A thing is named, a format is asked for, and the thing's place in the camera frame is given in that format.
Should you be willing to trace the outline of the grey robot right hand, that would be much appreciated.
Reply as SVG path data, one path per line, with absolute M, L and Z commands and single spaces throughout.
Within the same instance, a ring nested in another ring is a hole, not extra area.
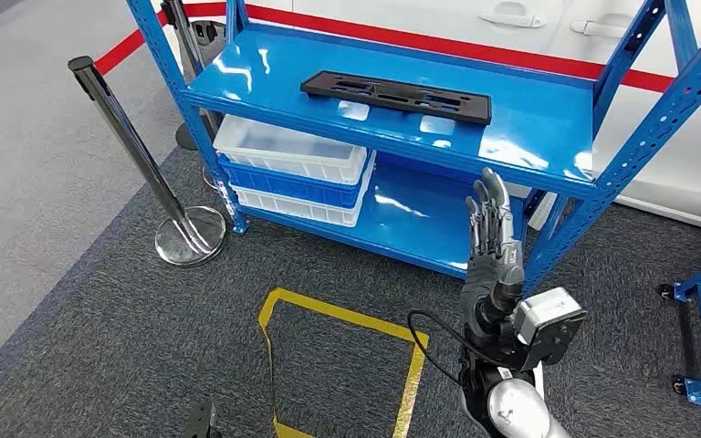
M 486 167 L 473 184 L 476 196 L 466 197 L 470 252 L 461 298 L 492 295 L 501 307 L 519 299 L 525 280 L 522 242 L 514 237 L 514 216 L 507 188 Z

